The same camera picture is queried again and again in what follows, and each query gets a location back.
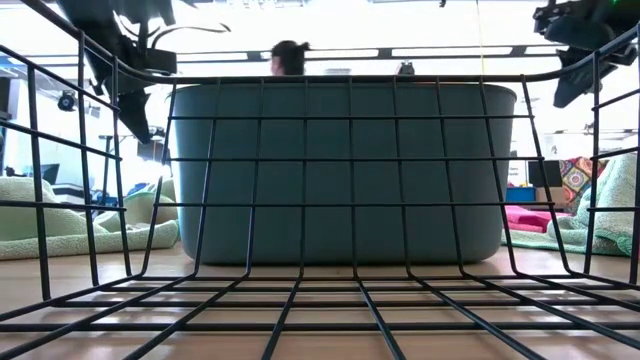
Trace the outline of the colourful patterned cloth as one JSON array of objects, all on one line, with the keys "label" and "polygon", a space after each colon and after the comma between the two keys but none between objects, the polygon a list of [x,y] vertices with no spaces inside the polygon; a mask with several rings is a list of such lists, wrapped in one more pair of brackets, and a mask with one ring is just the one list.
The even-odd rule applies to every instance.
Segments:
[{"label": "colourful patterned cloth", "polygon": [[576,213],[582,196],[591,187],[592,167],[592,160],[583,156],[559,161],[564,197],[572,214]]}]

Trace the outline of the blue box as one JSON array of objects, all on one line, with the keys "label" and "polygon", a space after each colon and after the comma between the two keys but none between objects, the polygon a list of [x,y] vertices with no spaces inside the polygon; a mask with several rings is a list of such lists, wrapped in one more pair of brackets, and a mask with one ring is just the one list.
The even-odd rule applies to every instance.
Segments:
[{"label": "blue box", "polygon": [[535,202],[536,189],[534,187],[508,187],[505,200],[510,203]]}]

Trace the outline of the person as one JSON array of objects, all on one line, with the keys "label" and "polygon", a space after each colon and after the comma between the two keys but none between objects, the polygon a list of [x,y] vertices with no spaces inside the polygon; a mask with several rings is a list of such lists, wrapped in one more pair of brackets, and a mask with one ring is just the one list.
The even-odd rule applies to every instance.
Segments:
[{"label": "person", "polygon": [[310,44],[298,44],[293,40],[283,40],[271,49],[271,74],[274,76],[301,76],[305,73],[305,53]]}]

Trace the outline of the cardboard box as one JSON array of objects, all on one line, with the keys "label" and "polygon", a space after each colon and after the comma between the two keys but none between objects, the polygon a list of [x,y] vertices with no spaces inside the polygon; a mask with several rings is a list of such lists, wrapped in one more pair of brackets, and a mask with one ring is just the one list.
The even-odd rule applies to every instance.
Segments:
[{"label": "cardboard box", "polygon": [[556,204],[566,204],[568,202],[563,187],[550,187],[549,191],[546,191],[544,187],[536,188],[536,201],[551,201]]}]

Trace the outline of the pink microfiber towel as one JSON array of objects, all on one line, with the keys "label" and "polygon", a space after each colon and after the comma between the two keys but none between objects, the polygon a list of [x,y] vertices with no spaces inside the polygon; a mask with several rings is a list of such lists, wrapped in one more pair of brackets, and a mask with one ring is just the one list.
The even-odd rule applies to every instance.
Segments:
[{"label": "pink microfiber towel", "polygon": [[548,225],[552,222],[549,210],[531,210],[515,205],[506,206],[505,210],[510,231],[546,233]]}]

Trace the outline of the teal plastic bin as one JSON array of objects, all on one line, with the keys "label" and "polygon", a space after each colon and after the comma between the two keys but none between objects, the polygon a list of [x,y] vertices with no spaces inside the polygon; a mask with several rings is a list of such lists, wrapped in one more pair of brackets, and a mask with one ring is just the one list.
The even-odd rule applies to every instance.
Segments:
[{"label": "teal plastic bin", "polygon": [[515,101],[472,83],[181,88],[184,251],[211,265],[485,260],[501,242]]}]

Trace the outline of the black monitor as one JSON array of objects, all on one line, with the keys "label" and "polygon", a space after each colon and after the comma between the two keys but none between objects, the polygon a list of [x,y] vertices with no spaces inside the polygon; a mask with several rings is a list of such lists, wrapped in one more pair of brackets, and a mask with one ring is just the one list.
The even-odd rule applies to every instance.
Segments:
[{"label": "black monitor", "polygon": [[542,188],[545,184],[549,187],[561,187],[563,184],[560,161],[544,160],[529,161],[528,164],[528,182],[536,188]]}]

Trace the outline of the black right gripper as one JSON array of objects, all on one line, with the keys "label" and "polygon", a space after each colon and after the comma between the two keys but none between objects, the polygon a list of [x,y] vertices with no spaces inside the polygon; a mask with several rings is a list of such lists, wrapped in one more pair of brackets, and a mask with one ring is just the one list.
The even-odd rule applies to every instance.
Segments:
[{"label": "black right gripper", "polygon": [[[561,67],[569,67],[601,48],[639,22],[638,1],[548,1],[532,15],[534,32],[546,40],[567,45],[557,50]],[[565,108],[579,96],[593,93],[593,62],[561,75],[553,106]]]}]

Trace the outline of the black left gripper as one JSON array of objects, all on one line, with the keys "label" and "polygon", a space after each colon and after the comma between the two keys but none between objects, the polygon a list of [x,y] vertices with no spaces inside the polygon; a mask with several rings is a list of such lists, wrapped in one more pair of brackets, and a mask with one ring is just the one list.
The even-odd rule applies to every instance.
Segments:
[{"label": "black left gripper", "polygon": [[157,49],[154,43],[163,28],[159,26],[150,30],[149,24],[142,22],[137,31],[125,29],[125,33],[122,33],[117,22],[80,22],[79,29],[85,35],[86,44],[93,40],[102,48],[102,51],[88,50],[85,54],[97,82],[94,90],[97,94],[102,92],[102,88],[111,91],[114,75],[117,75],[119,119],[139,142],[149,143],[151,135],[145,111],[149,95],[144,89],[151,83],[122,73],[121,65],[114,72],[113,65],[118,59],[138,72],[176,74],[176,53]]}]

